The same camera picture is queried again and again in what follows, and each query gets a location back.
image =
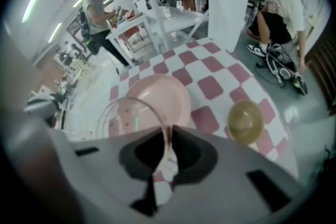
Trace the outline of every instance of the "white t-shirt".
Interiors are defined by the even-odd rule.
[[[70,51],[70,57],[73,57],[73,58],[76,59],[77,58],[76,56],[77,56],[77,51],[76,50],[71,50]]]
[[[67,86],[68,86],[68,82],[67,81],[62,81],[59,92],[61,94],[65,94],[66,91],[67,91]]]
[[[304,31],[305,21],[301,0],[267,0],[268,12],[284,18],[287,31],[295,38],[298,31]]]

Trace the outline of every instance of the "pink and white checkered tablecloth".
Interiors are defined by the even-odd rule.
[[[265,130],[250,147],[273,162],[286,148],[290,134],[268,93],[239,60],[210,39],[177,47],[123,73],[111,88],[110,100],[125,96],[135,82],[158,73],[179,79],[187,88],[192,110],[189,127],[231,139],[226,126],[229,110],[238,100],[251,99],[261,108]],[[172,173],[163,171],[155,179],[160,185],[155,191],[168,193],[172,178]],[[167,194],[161,194],[158,204],[167,199],[163,196]]]

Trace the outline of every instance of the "table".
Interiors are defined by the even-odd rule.
[[[119,82],[111,88],[110,100],[125,96],[138,80],[157,73],[171,75],[185,85],[192,110],[188,127],[204,133],[232,139],[226,126],[230,108],[242,99],[256,102],[263,113],[265,130],[249,147],[298,177],[288,127],[268,93],[233,55],[208,38],[177,47],[121,74]],[[169,182],[173,176],[171,171],[163,171],[154,179],[155,191],[160,188],[158,204],[164,204],[170,198]]]
[[[160,6],[159,8],[161,14],[158,16],[163,17],[163,26],[167,34],[194,26],[201,21],[203,17],[202,13],[192,12],[191,10],[180,10],[178,8],[163,6]],[[152,31],[161,35],[159,25],[155,19],[156,16],[154,10],[146,10],[144,13],[146,13],[149,18],[149,24],[152,27]]]
[[[138,18],[128,21],[125,20],[122,23],[117,25],[117,28],[114,28],[110,34],[107,35],[106,39],[110,40],[111,43],[114,45],[114,47],[118,50],[118,52],[123,56],[123,58],[127,61],[127,63],[134,67],[134,63],[131,61],[131,59],[127,56],[127,54],[123,51],[123,49],[120,47],[119,43],[117,42],[117,38],[124,33],[125,31],[131,29],[132,27],[139,25],[143,23],[145,25],[145,28],[147,30],[148,36],[150,40],[153,43],[153,46],[156,50],[156,53],[159,53],[159,45],[155,42],[153,33],[151,31],[151,27],[148,23],[146,14],[143,14],[139,16]]]

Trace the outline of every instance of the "gray floor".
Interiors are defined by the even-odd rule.
[[[194,37],[207,36],[207,23],[204,23]],[[325,157],[324,149],[332,148],[335,142],[336,117],[329,117],[327,105],[316,80],[309,70],[303,77],[308,87],[308,95],[301,96],[287,84],[284,89],[278,85],[268,69],[256,70],[255,64],[260,57],[251,54],[246,45],[255,41],[246,35],[246,27],[241,31],[234,54],[255,75],[267,90],[279,112],[288,123],[292,133],[293,149],[298,162],[299,181],[307,186],[314,181]]]

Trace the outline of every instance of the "scooter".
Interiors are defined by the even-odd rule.
[[[269,45],[264,62],[256,63],[256,67],[268,67],[271,73],[277,78],[281,88],[285,86],[286,81],[290,81],[300,94],[308,94],[306,83],[299,74],[294,62],[290,59],[289,55],[281,45]]]

